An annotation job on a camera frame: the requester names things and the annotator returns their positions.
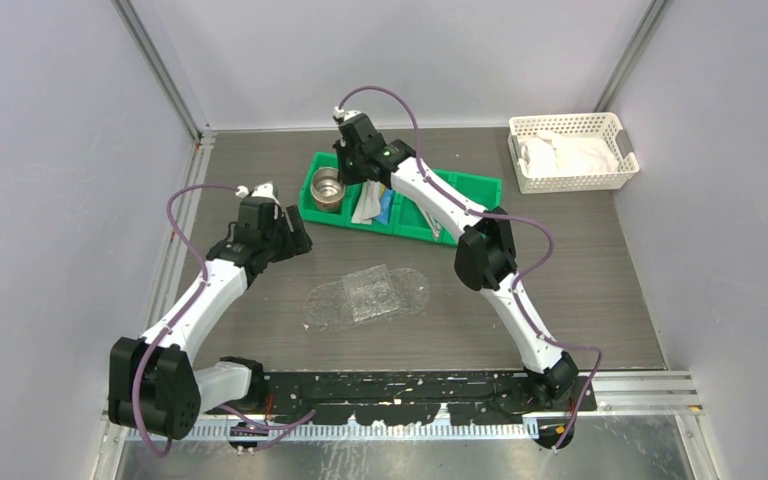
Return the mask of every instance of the cable connector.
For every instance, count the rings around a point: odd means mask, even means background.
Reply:
[[[252,197],[269,198],[275,202],[276,205],[281,205],[281,202],[278,201],[278,189],[275,188],[275,185],[273,185],[272,182],[261,183],[254,187],[251,195]]]
[[[332,118],[334,118],[334,122],[337,123],[337,125],[345,122],[346,120],[354,117],[355,115],[360,115],[360,110],[343,110],[340,107],[334,107],[334,114],[332,115]]]

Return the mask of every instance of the white wall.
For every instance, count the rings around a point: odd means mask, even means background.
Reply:
[[[768,2],[675,2],[614,109],[621,223],[731,478],[768,478]]]
[[[0,2],[0,479],[89,475],[191,151],[111,2]]]
[[[592,111],[649,0],[135,3],[197,117],[275,129],[328,126],[370,83],[405,95],[426,126]],[[384,97],[352,105],[408,123]]]

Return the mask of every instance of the white plastic basket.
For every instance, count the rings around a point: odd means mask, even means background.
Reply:
[[[508,148],[514,162],[514,171],[522,193],[574,192],[580,190],[616,190],[640,170],[637,157],[613,113],[575,113],[570,115],[535,115],[514,117],[510,120]],[[569,137],[599,137],[608,144],[619,162],[616,173],[596,175],[529,177],[520,167],[520,142],[549,130]]]

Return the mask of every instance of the green plastic tray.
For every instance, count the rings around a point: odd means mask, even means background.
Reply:
[[[416,204],[399,193],[393,198],[393,204],[390,207],[390,223],[388,225],[382,225],[375,220],[372,221],[371,225],[352,223],[352,212],[354,212],[355,205],[357,205],[360,199],[361,185],[352,185],[346,189],[346,195],[343,197],[343,203],[339,211],[323,212],[319,210],[316,208],[313,202],[313,195],[310,193],[310,182],[313,178],[313,173],[320,167],[337,168],[337,156],[332,153],[323,152],[316,152],[313,155],[310,170],[308,170],[302,190],[299,192],[299,212],[304,221],[415,238],[444,245],[457,245],[455,239],[445,229],[439,239],[434,239],[434,236],[431,235],[431,227],[426,223]],[[498,178],[449,172],[446,170],[434,170],[434,173],[467,198],[484,205],[488,209],[498,207],[502,201],[502,181]]]

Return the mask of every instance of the transparent plastic sheet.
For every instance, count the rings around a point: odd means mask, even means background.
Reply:
[[[305,328],[340,330],[415,315],[429,297],[428,279],[412,268],[378,265],[314,288],[304,304]]]

